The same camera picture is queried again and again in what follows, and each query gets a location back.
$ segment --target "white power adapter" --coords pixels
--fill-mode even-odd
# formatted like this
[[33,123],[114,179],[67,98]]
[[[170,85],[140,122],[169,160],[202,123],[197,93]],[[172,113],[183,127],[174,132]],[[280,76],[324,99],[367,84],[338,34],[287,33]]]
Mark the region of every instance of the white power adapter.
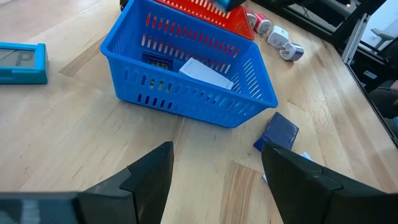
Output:
[[271,33],[268,35],[268,44],[280,49],[284,44],[289,41],[289,33],[279,26],[274,26]]

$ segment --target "blue plastic basket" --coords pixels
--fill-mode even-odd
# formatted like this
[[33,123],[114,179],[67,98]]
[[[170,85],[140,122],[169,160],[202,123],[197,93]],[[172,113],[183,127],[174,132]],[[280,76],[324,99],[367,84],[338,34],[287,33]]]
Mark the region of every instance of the blue plastic basket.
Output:
[[[254,42],[152,0],[130,0],[101,51],[124,101],[227,128],[278,104]],[[232,90],[178,74],[190,57]]]

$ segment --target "wood grain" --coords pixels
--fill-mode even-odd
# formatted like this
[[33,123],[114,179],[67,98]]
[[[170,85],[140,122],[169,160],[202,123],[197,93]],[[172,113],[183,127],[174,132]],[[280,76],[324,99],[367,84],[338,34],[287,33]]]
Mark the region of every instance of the wood grain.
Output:
[[300,128],[294,152],[398,191],[397,149],[333,46],[252,2],[305,53],[283,61],[255,34],[279,106],[235,129],[116,98],[99,46],[120,15],[117,1],[1,3],[2,40],[44,42],[49,55],[47,85],[0,86],[1,191],[85,190],[173,140],[162,223],[282,223],[252,146],[275,111]]
[[235,162],[229,171],[224,181],[221,223],[246,223],[254,178],[260,179],[261,173]]
[[77,71],[79,71],[79,69],[81,69],[88,61],[90,61],[96,54],[100,52],[100,45],[104,39],[105,36],[97,40],[92,46],[87,48],[83,53],[69,62],[59,72],[69,77],[73,76]]

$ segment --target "red object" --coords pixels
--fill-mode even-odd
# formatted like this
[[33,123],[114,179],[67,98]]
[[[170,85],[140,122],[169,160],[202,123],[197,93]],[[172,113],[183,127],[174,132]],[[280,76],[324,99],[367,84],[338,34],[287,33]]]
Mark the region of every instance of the red object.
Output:
[[256,17],[256,15],[254,14],[254,12],[252,11],[252,10],[250,10],[250,9],[246,9],[245,8],[245,11],[246,11],[246,15],[247,15],[247,17],[248,17],[248,21],[249,21],[249,24],[250,24],[250,28],[254,28],[254,26],[256,25],[256,23],[257,23],[257,17]]
[[259,34],[267,34],[272,27],[272,22],[263,13],[256,13],[255,17],[257,22],[254,30]]
[[249,40],[254,40],[254,35],[246,17],[246,11],[242,6],[238,6],[231,12],[225,13],[207,0],[155,1],[214,24]]

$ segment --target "navy blue block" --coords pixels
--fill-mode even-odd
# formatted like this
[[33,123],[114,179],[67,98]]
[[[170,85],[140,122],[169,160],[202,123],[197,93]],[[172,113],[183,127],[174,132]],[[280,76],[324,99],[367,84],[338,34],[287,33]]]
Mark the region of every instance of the navy blue block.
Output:
[[291,123],[280,113],[276,112],[268,121],[261,137],[254,143],[258,151],[262,151],[262,144],[271,142],[288,150],[292,150],[294,140],[297,137],[299,128]]

